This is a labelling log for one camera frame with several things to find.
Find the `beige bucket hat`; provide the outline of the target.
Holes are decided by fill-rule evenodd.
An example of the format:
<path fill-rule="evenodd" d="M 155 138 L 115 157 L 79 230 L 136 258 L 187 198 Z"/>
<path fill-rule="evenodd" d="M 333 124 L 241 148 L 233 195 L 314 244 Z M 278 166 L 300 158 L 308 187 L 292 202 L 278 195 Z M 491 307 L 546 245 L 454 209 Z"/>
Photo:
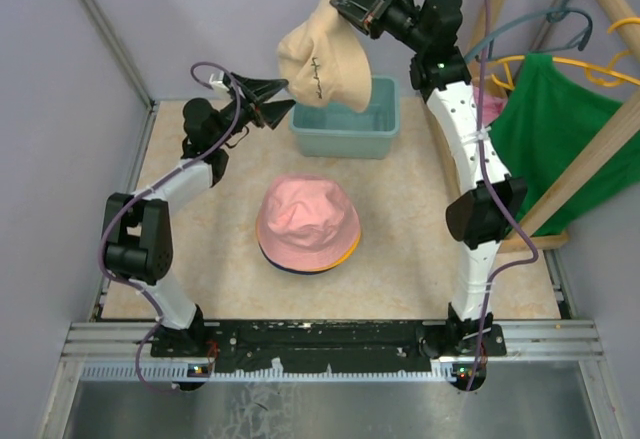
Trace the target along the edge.
<path fill-rule="evenodd" d="M 308 19 L 279 42 L 277 58 L 280 75 L 298 103 L 316 108 L 338 103 L 357 113 L 368 107 L 368 57 L 331 0 L 319 0 Z"/>

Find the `teal plastic bin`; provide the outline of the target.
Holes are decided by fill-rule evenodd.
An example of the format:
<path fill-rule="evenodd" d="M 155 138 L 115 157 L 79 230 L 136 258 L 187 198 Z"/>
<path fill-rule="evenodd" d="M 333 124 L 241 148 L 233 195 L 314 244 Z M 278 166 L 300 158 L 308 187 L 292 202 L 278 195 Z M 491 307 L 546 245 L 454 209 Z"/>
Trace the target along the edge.
<path fill-rule="evenodd" d="M 374 77 L 371 101 L 362 113 L 338 103 L 325 108 L 299 104 L 289 127 L 306 157 L 383 159 L 400 130 L 397 83 Z"/>

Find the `pink cloth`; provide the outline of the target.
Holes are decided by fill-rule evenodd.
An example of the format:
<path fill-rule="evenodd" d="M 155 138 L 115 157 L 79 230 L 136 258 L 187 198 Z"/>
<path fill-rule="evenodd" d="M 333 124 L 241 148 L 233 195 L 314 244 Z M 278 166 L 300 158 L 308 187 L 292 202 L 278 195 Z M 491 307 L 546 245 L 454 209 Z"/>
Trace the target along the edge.
<path fill-rule="evenodd" d="M 343 239 L 362 228 L 359 215 L 345 190 L 335 181 L 313 174 L 276 177 L 262 200 L 256 222 L 274 232 L 338 232 Z"/>

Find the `blue bucket hat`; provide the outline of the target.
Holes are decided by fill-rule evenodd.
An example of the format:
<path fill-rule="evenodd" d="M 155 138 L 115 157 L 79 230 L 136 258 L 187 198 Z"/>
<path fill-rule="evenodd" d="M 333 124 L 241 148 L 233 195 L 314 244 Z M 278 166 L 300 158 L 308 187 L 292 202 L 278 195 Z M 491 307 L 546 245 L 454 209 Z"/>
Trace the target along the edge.
<path fill-rule="evenodd" d="M 269 257 L 267 257 L 266 255 L 264 255 L 264 259 L 275 269 L 282 271 L 282 272 L 286 272 L 289 274 L 293 274 L 293 275 L 297 275 L 297 276 L 316 276 L 316 275 L 320 275 L 320 274 L 324 274 L 326 272 L 329 272 L 333 269 L 335 269 L 338 266 L 332 266 L 332 267 L 328 267 L 325 269 L 319 269 L 319 270 L 313 270 L 313 271 L 303 271 L 303 270 L 296 270 L 296 269 L 291 269 L 291 268 L 286 268 L 274 261 L 272 261 Z"/>

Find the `yellow bucket hat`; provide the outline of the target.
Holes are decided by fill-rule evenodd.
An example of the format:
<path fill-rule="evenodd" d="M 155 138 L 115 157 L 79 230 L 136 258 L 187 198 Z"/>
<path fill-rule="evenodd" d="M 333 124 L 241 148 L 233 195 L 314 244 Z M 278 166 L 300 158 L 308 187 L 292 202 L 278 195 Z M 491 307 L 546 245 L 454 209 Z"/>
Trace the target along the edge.
<path fill-rule="evenodd" d="M 274 232 L 265 223 L 256 222 L 256 239 L 262 255 L 296 270 L 313 271 L 342 265 L 354 254 L 361 237 L 361 230 L 343 239 L 336 231 L 325 233 L 315 227 L 306 232 Z"/>

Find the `wooden clothes rack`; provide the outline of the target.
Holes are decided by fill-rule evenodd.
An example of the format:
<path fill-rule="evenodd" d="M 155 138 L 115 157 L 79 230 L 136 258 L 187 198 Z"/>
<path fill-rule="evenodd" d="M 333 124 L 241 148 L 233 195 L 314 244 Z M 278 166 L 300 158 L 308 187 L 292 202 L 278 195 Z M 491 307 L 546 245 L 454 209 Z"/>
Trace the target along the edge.
<path fill-rule="evenodd" d="M 441 131 L 465 194 L 502 164 L 522 178 L 527 194 L 507 218 L 505 244 L 538 251 L 544 239 L 639 180 L 639 98 L 619 103 L 566 78 L 561 58 L 520 56 L 512 95 L 486 129 L 470 117 Z"/>

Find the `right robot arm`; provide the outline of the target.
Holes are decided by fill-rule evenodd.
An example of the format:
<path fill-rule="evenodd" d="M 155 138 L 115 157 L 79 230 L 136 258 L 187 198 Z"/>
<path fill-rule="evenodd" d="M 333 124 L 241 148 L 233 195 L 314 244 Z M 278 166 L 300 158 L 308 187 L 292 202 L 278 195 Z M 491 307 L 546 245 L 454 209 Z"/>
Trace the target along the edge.
<path fill-rule="evenodd" d="M 463 0 L 331 0 L 352 26 L 372 39 L 392 35 L 414 55 L 410 79 L 444 134 L 457 171 L 459 197 L 445 211 L 446 225 L 459 243 L 460 266 L 445 323 L 420 335 L 430 358 L 466 355 L 493 331 L 485 303 L 488 279 L 509 217 L 527 192 L 498 158 L 489 131 L 477 123 L 481 109 L 467 64 L 457 46 Z"/>

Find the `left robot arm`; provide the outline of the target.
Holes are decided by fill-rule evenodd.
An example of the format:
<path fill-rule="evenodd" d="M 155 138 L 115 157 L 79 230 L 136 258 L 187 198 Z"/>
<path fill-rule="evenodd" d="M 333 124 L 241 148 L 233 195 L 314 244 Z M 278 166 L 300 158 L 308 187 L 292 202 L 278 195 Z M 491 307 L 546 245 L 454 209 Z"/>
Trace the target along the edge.
<path fill-rule="evenodd" d="M 203 355 L 211 344 L 200 307 L 171 271 L 172 216 L 221 181 L 233 136 L 246 136 L 251 127 L 275 129 L 295 104 L 276 97 L 287 88 L 285 79 L 252 79 L 224 71 L 208 86 L 231 100 L 222 109 L 205 98 L 186 102 L 178 165 L 138 192 L 111 194 L 105 205 L 99 266 L 155 310 L 157 328 L 151 338 L 157 357 Z"/>

